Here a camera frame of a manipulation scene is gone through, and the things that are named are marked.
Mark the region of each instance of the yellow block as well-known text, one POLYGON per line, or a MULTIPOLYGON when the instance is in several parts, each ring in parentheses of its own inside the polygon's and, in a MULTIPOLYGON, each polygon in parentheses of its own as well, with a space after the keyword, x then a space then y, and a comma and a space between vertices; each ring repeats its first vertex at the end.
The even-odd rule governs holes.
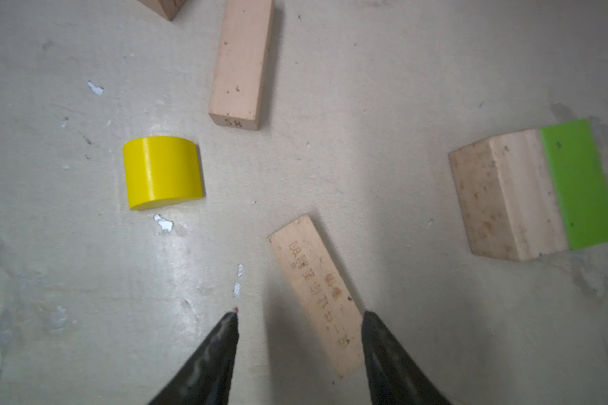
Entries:
POLYGON ((128 206, 139 210, 202 198, 194 142, 177 137, 146 137, 124 145, 128 206))

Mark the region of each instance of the white paint chip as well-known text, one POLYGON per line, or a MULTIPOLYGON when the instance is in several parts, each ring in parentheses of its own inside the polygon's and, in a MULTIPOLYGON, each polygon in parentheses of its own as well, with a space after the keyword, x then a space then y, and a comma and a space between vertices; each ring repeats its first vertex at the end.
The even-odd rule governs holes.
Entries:
POLYGON ((238 295, 241 293, 241 283, 239 281, 234 283, 234 290, 232 291, 232 296, 233 297, 238 297, 238 295))
POLYGON ((171 232, 171 230, 174 229, 173 222, 165 220, 158 214, 155 214, 153 216, 153 220, 156 221, 158 225, 160 225, 160 228, 162 228, 162 232, 171 232))
POLYGON ((104 94, 104 88, 99 87, 98 85, 94 85, 90 80, 88 80, 88 87, 93 91, 96 95, 100 96, 104 94))

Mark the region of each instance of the rectangular wooden block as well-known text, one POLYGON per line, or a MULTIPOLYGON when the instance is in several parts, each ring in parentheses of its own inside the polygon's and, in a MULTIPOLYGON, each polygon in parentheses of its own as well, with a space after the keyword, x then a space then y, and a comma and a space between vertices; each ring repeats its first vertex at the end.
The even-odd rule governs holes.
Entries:
POLYGON ((340 377, 364 363, 362 314, 308 215, 268 237, 286 278, 340 377))
POLYGON ((539 130, 449 154, 474 255, 524 261, 569 248, 539 130))
POLYGON ((174 19, 186 0, 139 0, 151 10, 171 21, 174 19))
POLYGON ((209 115, 218 125, 259 129, 274 0, 227 0, 209 115))

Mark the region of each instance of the wooden block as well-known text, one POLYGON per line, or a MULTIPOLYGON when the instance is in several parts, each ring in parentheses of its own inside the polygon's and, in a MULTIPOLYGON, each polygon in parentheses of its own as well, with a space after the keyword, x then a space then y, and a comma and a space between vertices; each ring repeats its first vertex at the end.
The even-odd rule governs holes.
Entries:
POLYGON ((362 315, 308 215, 268 237, 293 292, 340 377, 364 363, 362 315))
POLYGON ((186 0, 139 0, 151 10, 171 21, 174 19, 186 0))
POLYGON ((259 129, 274 0, 227 0, 209 116, 218 125, 259 129))
POLYGON ((569 248, 539 130, 449 154, 474 255, 524 261, 569 248))

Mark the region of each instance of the green and wooden block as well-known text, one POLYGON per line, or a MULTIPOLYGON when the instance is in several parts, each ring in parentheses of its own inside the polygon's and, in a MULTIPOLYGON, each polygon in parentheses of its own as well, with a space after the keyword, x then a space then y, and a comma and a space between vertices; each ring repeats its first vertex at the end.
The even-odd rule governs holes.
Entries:
POLYGON ((608 242, 608 186, 587 120, 449 154, 474 255, 525 261, 608 242))

